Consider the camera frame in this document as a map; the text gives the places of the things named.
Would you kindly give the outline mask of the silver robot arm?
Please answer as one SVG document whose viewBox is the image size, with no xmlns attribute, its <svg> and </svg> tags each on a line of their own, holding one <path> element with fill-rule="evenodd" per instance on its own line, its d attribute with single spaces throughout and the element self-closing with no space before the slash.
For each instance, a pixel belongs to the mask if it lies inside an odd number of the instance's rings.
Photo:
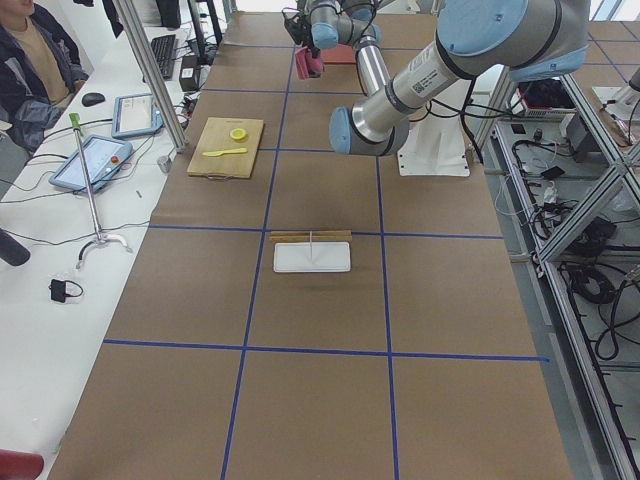
<svg viewBox="0 0 640 480">
<path fill-rule="evenodd" d="M 587 1 L 447 1 L 434 41 L 390 76 L 373 20 L 379 1 L 300 1 L 285 28 L 312 55 L 338 45 L 353 48 L 366 95 L 334 110 L 333 150 L 387 156 L 407 140 L 409 117 L 459 80 L 475 80 L 495 65 L 516 82 L 558 77 L 585 62 Z"/>
</svg>

